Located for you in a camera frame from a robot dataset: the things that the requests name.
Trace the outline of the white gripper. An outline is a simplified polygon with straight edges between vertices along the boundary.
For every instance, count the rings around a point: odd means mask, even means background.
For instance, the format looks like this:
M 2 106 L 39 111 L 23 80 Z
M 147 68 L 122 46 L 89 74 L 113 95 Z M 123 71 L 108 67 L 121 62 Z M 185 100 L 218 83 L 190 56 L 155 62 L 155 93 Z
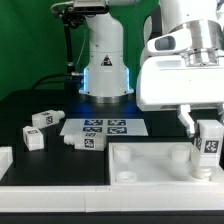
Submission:
M 186 67 L 180 56 L 151 57 L 137 79 L 136 103 L 142 111 L 175 110 L 180 105 L 177 117 L 192 138 L 196 128 L 191 108 L 224 103 L 224 59 L 218 66 Z

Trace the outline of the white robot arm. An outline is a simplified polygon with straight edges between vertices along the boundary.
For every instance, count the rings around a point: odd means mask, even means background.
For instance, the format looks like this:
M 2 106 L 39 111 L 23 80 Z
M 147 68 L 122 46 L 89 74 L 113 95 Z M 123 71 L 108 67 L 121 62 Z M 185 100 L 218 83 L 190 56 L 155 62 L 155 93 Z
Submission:
M 143 111 L 175 110 L 192 137 L 193 109 L 217 108 L 224 115 L 224 4 L 217 0 L 159 0 L 162 34 L 151 38 L 144 25 L 145 46 L 137 79 L 137 106 Z M 79 93 L 98 102 L 129 93 L 122 56 L 123 28 L 108 13 L 86 18 L 90 62 Z

